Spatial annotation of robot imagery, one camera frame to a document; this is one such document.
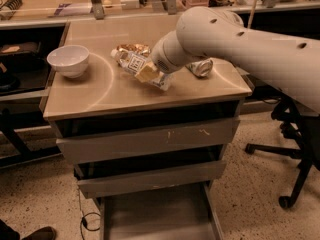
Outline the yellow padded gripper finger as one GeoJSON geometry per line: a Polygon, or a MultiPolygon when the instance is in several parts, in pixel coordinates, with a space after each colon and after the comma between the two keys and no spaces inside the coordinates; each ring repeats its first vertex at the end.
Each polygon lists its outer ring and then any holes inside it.
{"type": "Polygon", "coordinates": [[[148,82],[159,76],[159,70],[152,61],[145,63],[135,74],[140,82],[148,82]]]}

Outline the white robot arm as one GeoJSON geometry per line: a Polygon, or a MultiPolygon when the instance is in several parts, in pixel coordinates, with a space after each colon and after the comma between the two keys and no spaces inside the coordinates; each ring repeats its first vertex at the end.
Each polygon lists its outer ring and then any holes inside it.
{"type": "Polygon", "coordinates": [[[192,7],[152,48],[136,77],[147,82],[206,58],[226,60],[320,112],[320,41],[253,30],[238,15],[192,7]]]}

